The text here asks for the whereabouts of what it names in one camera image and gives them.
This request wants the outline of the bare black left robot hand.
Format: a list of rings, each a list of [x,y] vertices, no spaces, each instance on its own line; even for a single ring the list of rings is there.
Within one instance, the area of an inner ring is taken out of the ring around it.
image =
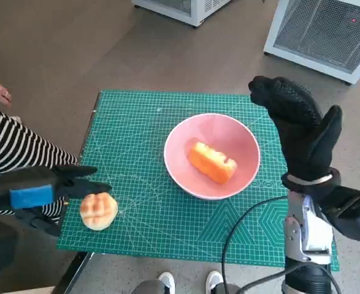
[[[107,183],[86,178],[96,167],[63,165],[35,166],[0,174],[0,211],[49,205],[62,196],[83,199],[88,194],[109,192]]]

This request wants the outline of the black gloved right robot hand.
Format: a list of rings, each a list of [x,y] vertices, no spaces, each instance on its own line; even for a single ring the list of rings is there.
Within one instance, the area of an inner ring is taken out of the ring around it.
[[[333,105],[323,115],[307,89],[283,77],[256,76],[248,87],[251,101],[267,110],[278,130],[288,173],[309,182],[328,175],[342,109]]]

